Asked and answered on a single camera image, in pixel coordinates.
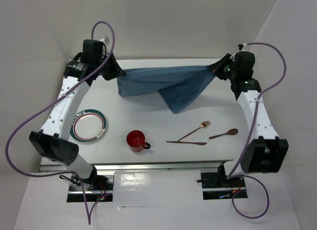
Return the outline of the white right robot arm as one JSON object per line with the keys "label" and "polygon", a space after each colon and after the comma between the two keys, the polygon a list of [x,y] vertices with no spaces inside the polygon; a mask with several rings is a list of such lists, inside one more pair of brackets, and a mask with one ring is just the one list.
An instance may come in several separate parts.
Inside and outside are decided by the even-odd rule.
{"label": "white right robot arm", "polygon": [[239,158],[218,167],[216,181],[228,186],[233,178],[251,173],[279,172],[289,148],[288,141],[275,131],[263,101],[263,91],[253,78],[255,55],[240,51],[226,54],[207,69],[220,80],[229,80],[231,91],[239,103],[249,128],[247,141]]}

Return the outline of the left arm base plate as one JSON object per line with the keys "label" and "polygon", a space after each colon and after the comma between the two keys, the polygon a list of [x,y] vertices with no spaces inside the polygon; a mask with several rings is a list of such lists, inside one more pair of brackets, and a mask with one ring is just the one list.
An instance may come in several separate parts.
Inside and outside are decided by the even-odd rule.
{"label": "left arm base plate", "polygon": [[[60,175],[60,179],[67,181],[69,184],[67,203],[81,203],[84,202],[82,188],[79,179],[75,175],[66,177]],[[99,180],[97,185],[91,186],[83,183],[85,189],[85,196],[88,203],[93,203],[100,199],[100,202],[112,202],[113,201],[113,184],[114,184],[114,173],[103,174],[103,178]]]}

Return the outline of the blue cloth napkin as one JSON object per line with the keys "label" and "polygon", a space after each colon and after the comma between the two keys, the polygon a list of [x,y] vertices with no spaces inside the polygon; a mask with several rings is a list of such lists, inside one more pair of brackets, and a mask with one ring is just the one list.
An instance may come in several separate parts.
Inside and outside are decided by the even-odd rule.
{"label": "blue cloth napkin", "polygon": [[174,114],[191,104],[215,78],[205,65],[133,68],[125,73],[117,78],[120,96],[158,92]]}

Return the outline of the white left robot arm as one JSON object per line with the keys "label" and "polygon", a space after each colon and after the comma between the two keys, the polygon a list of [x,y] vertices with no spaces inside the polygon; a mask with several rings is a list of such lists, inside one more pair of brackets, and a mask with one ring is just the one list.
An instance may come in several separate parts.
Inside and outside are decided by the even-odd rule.
{"label": "white left robot arm", "polygon": [[112,80],[125,75],[114,55],[106,50],[106,38],[86,39],[83,50],[65,67],[59,97],[49,118],[38,132],[32,131],[29,140],[44,158],[57,162],[68,171],[75,172],[80,184],[87,190],[94,189],[102,178],[97,169],[79,154],[79,146],[69,141],[76,111],[98,76]]}

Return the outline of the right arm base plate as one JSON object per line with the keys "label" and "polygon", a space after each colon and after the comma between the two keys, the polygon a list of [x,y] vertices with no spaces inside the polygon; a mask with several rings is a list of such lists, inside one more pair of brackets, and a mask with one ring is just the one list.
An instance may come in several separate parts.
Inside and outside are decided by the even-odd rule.
{"label": "right arm base plate", "polygon": [[216,172],[202,172],[199,180],[204,200],[220,200],[235,198],[248,198],[246,184],[242,177],[227,180],[221,179]]}

